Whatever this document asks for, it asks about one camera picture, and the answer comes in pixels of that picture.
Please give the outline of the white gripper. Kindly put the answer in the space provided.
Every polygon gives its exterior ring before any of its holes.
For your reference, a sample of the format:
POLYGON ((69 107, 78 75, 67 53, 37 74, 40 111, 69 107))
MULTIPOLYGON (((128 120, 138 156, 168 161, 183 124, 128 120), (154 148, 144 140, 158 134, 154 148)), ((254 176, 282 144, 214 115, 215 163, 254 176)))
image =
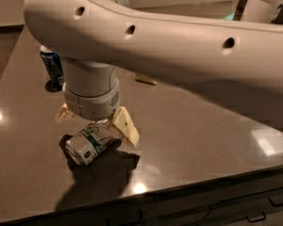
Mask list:
POLYGON ((85 120, 101 121, 109 118, 114 113, 111 118, 111 125, 131 146, 136 148, 140 140, 140 134, 126 108, 120 106, 119 85, 119 80, 116 80, 115 86, 106 94, 83 97, 75 95, 67 88, 67 84, 64 84, 62 91, 66 104, 63 104, 58 110, 55 121, 69 121, 75 114, 85 120))

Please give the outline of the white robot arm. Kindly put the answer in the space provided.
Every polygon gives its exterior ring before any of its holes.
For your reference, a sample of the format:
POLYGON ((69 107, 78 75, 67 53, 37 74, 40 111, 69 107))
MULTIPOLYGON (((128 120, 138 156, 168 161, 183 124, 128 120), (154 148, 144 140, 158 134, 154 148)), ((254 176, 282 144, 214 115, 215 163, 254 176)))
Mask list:
POLYGON ((137 11, 110 0, 25 0, 33 37, 63 57, 111 64, 283 131, 283 25, 137 11))

